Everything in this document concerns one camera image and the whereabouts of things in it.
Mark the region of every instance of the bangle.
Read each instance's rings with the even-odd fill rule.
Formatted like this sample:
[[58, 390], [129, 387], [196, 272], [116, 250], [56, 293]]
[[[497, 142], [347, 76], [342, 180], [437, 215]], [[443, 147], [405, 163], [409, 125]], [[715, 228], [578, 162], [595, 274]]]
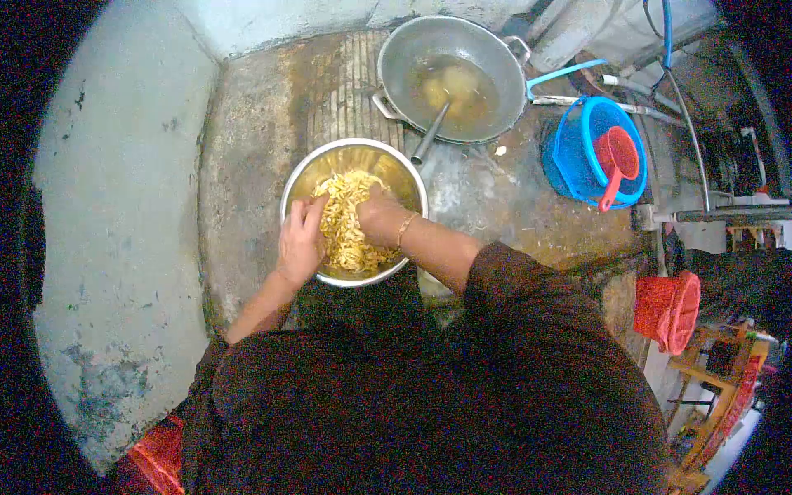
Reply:
[[398, 228], [398, 234], [396, 235], [396, 247], [398, 249], [402, 248], [402, 235], [404, 235], [407, 227], [411, 224], [411, 222], [415, 219], [415, 217], [419, 216], [420, 213], [415, 211], [412, 215], [407, 217], [404, 222], [402, 222], [402, 226]]

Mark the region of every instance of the wok handle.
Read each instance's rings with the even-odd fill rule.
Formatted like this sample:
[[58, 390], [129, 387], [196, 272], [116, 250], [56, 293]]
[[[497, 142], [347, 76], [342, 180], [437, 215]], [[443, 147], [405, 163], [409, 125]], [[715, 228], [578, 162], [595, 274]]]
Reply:
[[385, 118], [393, 120], [407, 120], [407, 117], [403, 116], [401, 113], [390, 110], [389, 105], [383, 100], [384, 96], [385, 90], [379, 89], [376, 93], [371, 95], [371, 101], [374, 103], [374, 106], [377, 107], [377, 109], [379, 109], [379, 111], [385, 116]]
[[523, 66], [528, 62], [528, 59], [531, 57], [531, 49], [528, 47], [528, 44], [525, 43], [525, 40], [520, 38], [519, 36], [506, 36], [505, 38], [501, 38], [501, 40], [506, 43], [506, 46], [509, 46], [514, 43], [515, 41], [523, 47], [524, 53], [520, 55], [519, 61], [520, 65]]

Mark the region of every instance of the yellow shredded vegetable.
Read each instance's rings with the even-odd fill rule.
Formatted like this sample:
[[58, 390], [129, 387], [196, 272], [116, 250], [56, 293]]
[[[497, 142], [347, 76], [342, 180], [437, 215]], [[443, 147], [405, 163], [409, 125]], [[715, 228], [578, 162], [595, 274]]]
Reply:
[[314, 190], [314, 197], [330, 194], [319, 226], [325, 235], [328, 265], [352, 272], [375, 271], [380, 263], [396, 256], [393, 249], [366, 243], [357, 221], [355, 206], [368, 200], [368, 188], [375, 182], [388, 189], [378, 177], [354, 170], [343, 175], [336, 173]]

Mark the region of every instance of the red container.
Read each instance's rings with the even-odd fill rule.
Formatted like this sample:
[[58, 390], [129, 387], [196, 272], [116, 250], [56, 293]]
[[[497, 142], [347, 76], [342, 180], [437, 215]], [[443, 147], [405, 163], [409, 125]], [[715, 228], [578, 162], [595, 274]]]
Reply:
[[168, 419], [173, 427], [154, 426], [127, 455], [159, 493], [184, 495], [179, 477], [184, 423], [173, 415]]
[[660, 352], [678, 356], [693, 335], [700, 299], [699, 278], [690, 272], [638, 279], [633, 329], [656, 341]]
[[641, 162], [630, 134], [618, 125], [595, 139], [593, 146], [596, 159], [608, 179], [599, 203], [600, 211], [604, 213], [611, 209], [622, 179], [634, 181], [638, 177]]

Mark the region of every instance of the hand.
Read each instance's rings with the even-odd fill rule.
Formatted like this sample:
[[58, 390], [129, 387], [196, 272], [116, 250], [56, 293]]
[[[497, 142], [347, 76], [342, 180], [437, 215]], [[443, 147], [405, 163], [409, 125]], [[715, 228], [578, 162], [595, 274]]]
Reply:
[[375, 246], [397, 247], [399, 227], [412, 214], [379, 184], [372, 185], [368, 194], [368, 201], [358, 203], [356, 207], [360, 229], [366, 234], [366, 240]]
[[324, 236], [319, 231], [330, 196], [291, 202], [291, 213], [280, 228], [277, 272], [295, 291], [310, 279], [325, 257]]

